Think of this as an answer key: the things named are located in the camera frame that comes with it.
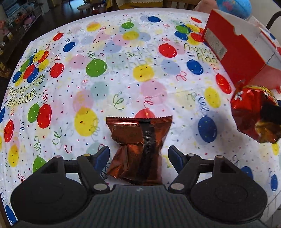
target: balloon print tablecloth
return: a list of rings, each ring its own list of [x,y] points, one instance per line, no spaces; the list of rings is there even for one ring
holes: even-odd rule
[[[30,43],[0,112],[0,187],[12,224],[12,191],[53,156],[76,159],[108,145],[112,159],[118,145],[107,116],[172,115],[161,151],[163,184],[177,175],[170,145],[203,159],[221,154],[266,190],[262,220],[272,215],[281,202],[279,146],[259,144],[236,129],[234,86],[202,39],[207,19],[178,9],[122,10],[72,22]]]

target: red box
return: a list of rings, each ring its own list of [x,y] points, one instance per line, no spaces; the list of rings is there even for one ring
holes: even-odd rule
[[[281,86],[281,47],[273,35],[248,21],[212,10],[204,39],[234,85]]]

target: silver screw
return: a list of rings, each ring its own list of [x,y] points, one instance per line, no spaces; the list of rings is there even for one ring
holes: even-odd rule
[[[94,189],[97,191],[104,191],[107,189],[107,185],[106,184],[95,184]]]
[[[181,183],[174,183],[174,184],[171,184],[171,188],[173,190],[183,190],[184,189],[184,185],[181,184]]]

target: green balloon print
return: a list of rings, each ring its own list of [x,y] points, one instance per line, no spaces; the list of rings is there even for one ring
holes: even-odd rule
[[[20,67],[19,71],[24,72],[30,63],[30,59],[28,59],[22,66]]]
[[[189,34],[188,28],[186,26],[178,25],[176,30],[178,30],[180,33]]]
[[[40,106],[37,103],[32,105],[31,108],[29,109],[29,112],[28,112],[28,115],[27,115],[27,120],[30,123],[33,123],[34,121],[37,120],[39,109],[40,109]]]
[[[121,27],[124,28],[124,29],[129,29],[129,28],[134,27],[134,24],[132,22],[126,22],[126,23],[123,23],[121,25]]]
[[[32,168],[32,171],[35,172],[37,171],[38,169],[40,169],[44,164],[46,164],[46,161],[41,158],[41,157],[38,157],[37,155],[37,158],[34,160],[33,162],[33,168]]]
[[[107,69],[107,64],[101,59],[94,59],[88,63],[86,72],[90,77],[98,77]]]

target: red foil package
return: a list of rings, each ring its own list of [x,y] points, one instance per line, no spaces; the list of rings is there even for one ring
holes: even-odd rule
[[[278,106],[273,94],[263,86],[246,85],[237,89],[231,98],[231,112],[237,129],[259,143],[276,143],[281,126],[261,117],[264,105]]]
[[[107,117],[112,139],[120,144],[107,174],[133,184],[162,184],[160,154],[172,116],[161,118]]]

